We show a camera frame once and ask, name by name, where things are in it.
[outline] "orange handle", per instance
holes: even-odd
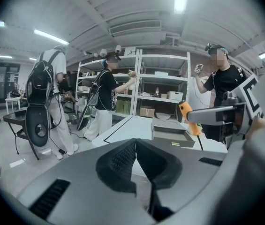
[[[199,131],[199,128],[198,128],[197,124],[196,123],[191,123],[187,119],[188,112],[193,111],[193,109],[190,107],[188,102],[183,102],[183,103],[179,104],[178,106],[179,106],[180,112],[182,113],[183,117],[188,122],[189,126],[191,127],[191,129],[193,131],[193,135],[194,136],[198,136],[200,134],[200,131]]]

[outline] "door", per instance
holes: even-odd
[[[5,103],[7,94],[17,89],[19,64],[0,63],[0,103]]]

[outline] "white table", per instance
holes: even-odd
[[[129,138],[143,138],[151,140],[151,123],[151,118],[128,116],[117,123],[115,126],[111,127],[105,133],[95,138],[92,141],[92,144],[96,147],[101,147],[109,143]],[[189,125],[185,123],[182,123],[181,126],[185,127],[186,129],[189,127]],[[190,135],[190,137],[195,141],[195,144],[193,148],[188,149],[202,150],[198,138],[192,135]],[[227,153],[227,148],[224,144],[212,139],[207,139],[204,134],[200,134],[199,137],[204,151]],[[145,174],[137,160],[132,167],[132,173],[145,177]]]
[[[8,102],[11,102],[12,112],[14,113],[14,101],[17,101],[18,102],[19,109],[20,109],[21,108],[20,107],[20,100],[21,100],[21,97],[13,97],[13,98],[6,98],[5,99],[7,114],[9,114],[9,111],[8,111]]]

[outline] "white t-shirt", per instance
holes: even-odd
[[[48,62],[56,51],[57,50],[55,50],[55,49],[45,51],[44,56],[43,56],[43,60]],[[54,86],[54,94],[55,94],[55,93],[59,92],[56,75],[58,73],[63,73],[63,74],[67,73],[66,56],[63,53],[59,53],[56,56],[56,58],[53,60],[52,67],[53,67],[53,74],[54,74],[53,86]]]

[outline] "gray floor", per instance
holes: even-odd
[[[49,151],[49,146],[38,149],[37,153],[40,160],[37,160],[31,150],[27,140],[17,138],[17,147],[19,155],[15,150],[15,137],[2,117],[6,115],[6,110],[0,110],[0,188],[8,191],[13,196],[17,195],[36,177],[44,173],[49,168],[56,165],[59,160]],[[15,131],[21,129],[20,126],[12,125]],[[70,125],[71,131],[83,136],[82,131],[76,131],[75,125]],[[59,137],[51,133],[50,137],[62,148]],[[92,143],[85,138],[78,138],[72,135],[74,143],[77,143],[79,149],[77,152],[83,152],[94,148]],[[151,183],[147,178],[133,174],[131,180],[137,185],[137,199],[144,208],[148,206],[150,199]]]

